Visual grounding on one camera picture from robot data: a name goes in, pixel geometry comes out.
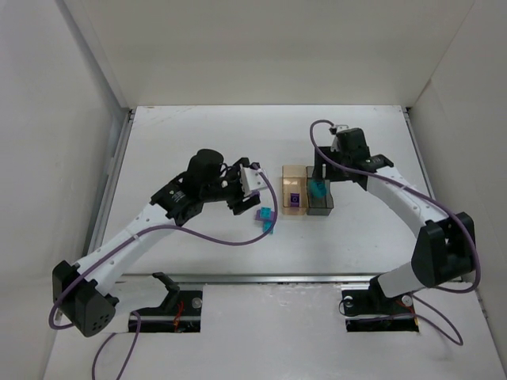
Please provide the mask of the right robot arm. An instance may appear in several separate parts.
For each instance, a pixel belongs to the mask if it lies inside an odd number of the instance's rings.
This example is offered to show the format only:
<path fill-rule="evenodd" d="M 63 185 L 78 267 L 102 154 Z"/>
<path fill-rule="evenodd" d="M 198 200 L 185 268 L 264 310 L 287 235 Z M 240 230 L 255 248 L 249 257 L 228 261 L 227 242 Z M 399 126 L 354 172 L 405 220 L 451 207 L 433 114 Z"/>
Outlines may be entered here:
<path fill-rule="evenodd" d="M 467 290 L 473 291 L 482 272 L 472 218 L 419 192 L 385 155 L 371 154 L 362 129 L 331 121 L 327 125 L 334 140 L 314 148 L 313 180 L 358 184 L 384 202 L 416 237 L 410 261 L 373 278 L 370 292 L 395 298 L 425 288 L 443 290 L 444 283 L 470 273 L 475 279 Z"/>

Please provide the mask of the teal square lego brick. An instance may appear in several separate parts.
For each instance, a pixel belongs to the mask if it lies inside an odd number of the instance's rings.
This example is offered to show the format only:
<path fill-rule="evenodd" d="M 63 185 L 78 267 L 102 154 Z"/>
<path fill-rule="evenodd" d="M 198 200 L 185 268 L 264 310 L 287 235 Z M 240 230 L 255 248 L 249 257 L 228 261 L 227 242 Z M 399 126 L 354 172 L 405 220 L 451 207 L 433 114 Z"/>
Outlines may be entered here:
<path fill-rule="evenodd" d="M 311 179 L 309 182 L 309 193 L 314 198 L 325 198 L 327 194 L 325 181 Z"/>

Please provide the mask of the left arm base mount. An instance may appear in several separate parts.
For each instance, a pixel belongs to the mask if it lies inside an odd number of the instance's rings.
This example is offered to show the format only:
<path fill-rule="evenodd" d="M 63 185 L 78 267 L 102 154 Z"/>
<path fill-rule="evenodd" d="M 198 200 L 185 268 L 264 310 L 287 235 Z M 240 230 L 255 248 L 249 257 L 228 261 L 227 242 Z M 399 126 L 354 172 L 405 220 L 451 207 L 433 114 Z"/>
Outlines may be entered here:
<path fill-rule="evenodd" d="M 142 333 L 199 333 L 203 287 L 179 284 L 162 272 L 153 273 L 156 285 L 163 285 L 164 298 L 154 306 L 137 310 Z"/>

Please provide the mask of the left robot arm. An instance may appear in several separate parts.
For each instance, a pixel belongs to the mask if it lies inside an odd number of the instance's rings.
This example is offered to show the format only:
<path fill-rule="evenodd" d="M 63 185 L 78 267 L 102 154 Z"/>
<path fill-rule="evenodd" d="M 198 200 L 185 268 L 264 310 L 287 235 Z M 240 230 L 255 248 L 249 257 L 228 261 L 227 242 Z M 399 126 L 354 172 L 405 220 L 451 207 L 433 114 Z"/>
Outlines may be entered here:
<path fill-rule="evenodd" d="M 143 254 L 171 233 L 186 232 L 185 224 L 207 203 L 224 202 L 234 215 L 257 206 L 266 179 L 260 165 L 248 158 L 227 165 L 221 153 L 198 150 L 186 171 L 152 195 L 114 238 L 73 264 L 63 260 L 53 268 L 50 327 L 60 328 L 55 314 L 61 312 L 83 336 L 97 335 L 125 310 L 115 284 Z"/>

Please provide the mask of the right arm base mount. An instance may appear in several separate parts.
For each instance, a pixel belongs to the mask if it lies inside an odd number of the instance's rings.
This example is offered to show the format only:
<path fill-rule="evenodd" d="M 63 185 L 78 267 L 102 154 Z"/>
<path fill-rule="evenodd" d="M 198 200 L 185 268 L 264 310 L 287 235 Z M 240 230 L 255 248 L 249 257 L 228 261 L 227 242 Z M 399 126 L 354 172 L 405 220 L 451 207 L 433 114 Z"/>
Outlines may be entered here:
<path fill-rule="evenodd" d="M 339 307 L 348 333 L 419 332 L 409 294 L 377 298 L 367 289 L 344 289 Z"/>

